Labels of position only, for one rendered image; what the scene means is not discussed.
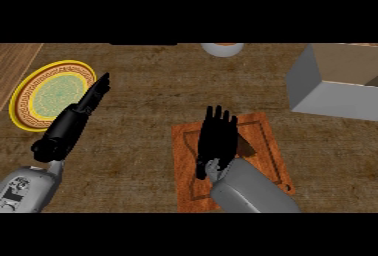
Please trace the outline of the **brown wooden cutting board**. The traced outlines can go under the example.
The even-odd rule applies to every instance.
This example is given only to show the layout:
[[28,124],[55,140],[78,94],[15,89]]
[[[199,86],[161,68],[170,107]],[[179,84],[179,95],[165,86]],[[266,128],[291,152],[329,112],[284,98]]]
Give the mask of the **brown wooden cutting board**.
[[[195,175],[201,126],[202,122],[193,122],[171,127],[179,212],[208,212],[220,208],[210,198],[210,180],[199,180]],[[282,191],[294,195],[295,188],[264,112],[238,116],[238,132],[236,156],[255,166]]]

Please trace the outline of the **yellow rimmed patterned plate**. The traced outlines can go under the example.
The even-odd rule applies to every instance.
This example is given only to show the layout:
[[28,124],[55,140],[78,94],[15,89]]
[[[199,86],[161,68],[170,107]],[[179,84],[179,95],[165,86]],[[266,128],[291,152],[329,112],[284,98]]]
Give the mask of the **yellow rimmed patterned plate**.
[[44,132],[61,111],[84,96],[97,77],[81,61],[61,60],[38,68],[18,85],[9,117],[18,128]]

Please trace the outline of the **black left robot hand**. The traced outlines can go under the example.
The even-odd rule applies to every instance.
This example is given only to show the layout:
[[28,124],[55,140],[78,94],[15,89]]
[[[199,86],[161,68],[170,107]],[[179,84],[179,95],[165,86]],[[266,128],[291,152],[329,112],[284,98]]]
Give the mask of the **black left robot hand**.
[[31,151],[38,162],[49,163],[66,158],[81,136],[89,117],[109,89],[109,74],[105,73],[80,101],[63,109],[41,139],[32,144]]

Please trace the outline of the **grey cardboard box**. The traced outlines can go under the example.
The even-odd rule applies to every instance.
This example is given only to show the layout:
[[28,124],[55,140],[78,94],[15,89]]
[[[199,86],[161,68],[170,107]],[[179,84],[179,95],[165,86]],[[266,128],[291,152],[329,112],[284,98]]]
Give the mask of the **grey cardboard box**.
[[309,44],[285,81],[292,112],[378,121],[378,46]]

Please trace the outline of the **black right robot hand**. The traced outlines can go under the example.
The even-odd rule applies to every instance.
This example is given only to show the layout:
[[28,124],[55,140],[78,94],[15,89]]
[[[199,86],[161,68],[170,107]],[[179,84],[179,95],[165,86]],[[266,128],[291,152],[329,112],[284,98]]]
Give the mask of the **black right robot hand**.
[[196,157],[196,178],[207,177],[205,165],[217,159],[220,171],[224,170],[236,155],[238,148],[238,118],[229,116],[221,106],[207,107],[205,119],[201,126]]

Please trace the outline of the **white round cup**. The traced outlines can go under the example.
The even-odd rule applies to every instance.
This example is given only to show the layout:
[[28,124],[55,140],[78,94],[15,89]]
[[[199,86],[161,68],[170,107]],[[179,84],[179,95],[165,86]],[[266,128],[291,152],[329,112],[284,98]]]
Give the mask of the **white round cup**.
[[201,47],[204,51],[216,57],[232,57],[242,51],[244,44],[202,43]]

